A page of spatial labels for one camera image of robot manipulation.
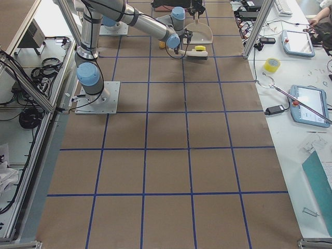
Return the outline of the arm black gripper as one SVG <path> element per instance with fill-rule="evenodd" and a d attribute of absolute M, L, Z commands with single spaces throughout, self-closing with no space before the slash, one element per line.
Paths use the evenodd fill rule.
<path fill-rule="evenodd" d="M 203 0 L 191 0 L 190 5 L 188 7 L 188 12 L 193 18 L 195 19 L 195 16 L 198 18 L 200 15 L 204 14 L 205 12 L 205 6 L 203 5 Z"/>
<path fill-rule="evenodd" d="M 191 42 L 192 35 L 193 35 L 192 31 L 190 31 L 188 29 L 184 29 L 184 33 L 179 36 L 180 40 L 181 40 L 181 44 L 186 45 L 185 51 L 187 51 L 187 48 Z"/>

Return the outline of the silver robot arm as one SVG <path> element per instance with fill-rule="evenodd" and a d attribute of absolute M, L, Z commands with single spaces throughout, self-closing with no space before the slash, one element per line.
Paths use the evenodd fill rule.
<path fill-rule="evenodd" d="M 157 18 L 161 23 L 175 29 L 178 35 L 185 32 L 185 17 L 192 16 L 196 22 L 205 12 L 202 1 L 151 1 L 150 10 L 155 14 L 161 13 Z M 102 19 L 101 36 L 126 36 L 129 25 L 122 21 L 114 21 L 106 16 Z"/>
<path fill-rule="evenodd" d="M 190 43 L 193 36 L 193 31 L 185 27 L 185 9 L 181 6 L 156 19 L 126 1 L 74 1 L 81 21 L 81 27 L 78 27 L 67 1 L 54 3 L 59 6 L 77 44 L 77 78 L 88 103 L 106 99 L 106 84 L 98 65 L 100 37 L 125 36 L 133 27 L 163 42 L 167 48 L 178 50 L 183 40 Z"/>

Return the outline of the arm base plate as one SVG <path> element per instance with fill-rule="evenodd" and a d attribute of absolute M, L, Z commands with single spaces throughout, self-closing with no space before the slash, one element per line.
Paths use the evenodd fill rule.
<path fill-rule="evenodd" d="M 116 114 L 119 92 L 119 81 L 105 81 L 104 90 L 100 96 L 98 94 L 86 95 L 85 90 L 81 87 L 80 94 L 84 96 L 78 99 L 75 113 L 82 115 Z"/>
<path fill-rule="evenodd" d="M 113 26 L 102 25 L 100 28 L 100 36 L 127 36 L 128 25 L 118 22 Z"/>

